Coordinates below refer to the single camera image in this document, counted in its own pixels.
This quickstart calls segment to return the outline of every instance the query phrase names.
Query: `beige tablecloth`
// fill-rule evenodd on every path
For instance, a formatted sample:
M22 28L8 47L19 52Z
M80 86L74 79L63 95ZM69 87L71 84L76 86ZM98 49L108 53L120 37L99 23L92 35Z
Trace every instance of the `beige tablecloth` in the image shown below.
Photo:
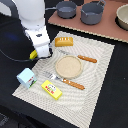
M13 96L48 111L77 127L89 128L114 46L62 31L58 33L57 37L73 37L74 45L55 47L53 40L53 56L39 60L32 69L37 77L37 82L30 89L20 85ZM84 85L84 90L66 85L61 81L50 80L44 76L44 71L49 71L58 76L55 71L55 63L60 57L64 56L58 49L97 59L97 63L81 60L83 72L79 77L72 79L72 81ZM59 100L54 100L42 89L41 84L45 80L51 81L62 91L63 94Z

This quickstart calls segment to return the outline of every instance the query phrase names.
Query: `packaging label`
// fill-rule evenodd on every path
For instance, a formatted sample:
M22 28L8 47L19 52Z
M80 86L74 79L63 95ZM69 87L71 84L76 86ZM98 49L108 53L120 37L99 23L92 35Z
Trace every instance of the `packaging label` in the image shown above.
M52 94L54 94L54 92L56 91L56 87L52 84L48 84L47 86L45 86L45 88Z

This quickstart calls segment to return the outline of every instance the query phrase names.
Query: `butter box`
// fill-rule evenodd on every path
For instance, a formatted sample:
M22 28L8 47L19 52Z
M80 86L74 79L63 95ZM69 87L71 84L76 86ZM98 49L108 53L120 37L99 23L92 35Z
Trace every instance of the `butter box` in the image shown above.
M48 80L46 80L41 86L55 100L58 100L59 97L62 95L62 92Z

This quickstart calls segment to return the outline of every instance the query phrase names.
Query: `black table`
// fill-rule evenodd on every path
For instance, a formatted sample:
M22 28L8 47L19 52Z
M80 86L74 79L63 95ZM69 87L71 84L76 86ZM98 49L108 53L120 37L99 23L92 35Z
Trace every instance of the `black table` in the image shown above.
M46 7L60 0L45 1ZM45 14L47 32L52 41L59 31L115 45L110 64L92 117L90 128L128 128L128 44L48 24L55 10ZM15 59L28 59L34 49L23 34L20 20L0 15L0 49ZM15 62L0 53L0 105L23 113L51 128L76 128L76 126L41 110L12 93L19 85L16 79L24 68L33 68L37 61Z

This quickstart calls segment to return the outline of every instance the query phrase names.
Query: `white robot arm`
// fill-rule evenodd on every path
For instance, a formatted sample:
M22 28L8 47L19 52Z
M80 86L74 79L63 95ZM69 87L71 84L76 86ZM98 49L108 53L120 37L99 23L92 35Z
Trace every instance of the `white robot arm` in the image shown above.
M19 18L25 35L32 41L38 57L48 57L50 39L45 26L44 0L12 1L0 0L0 12Z

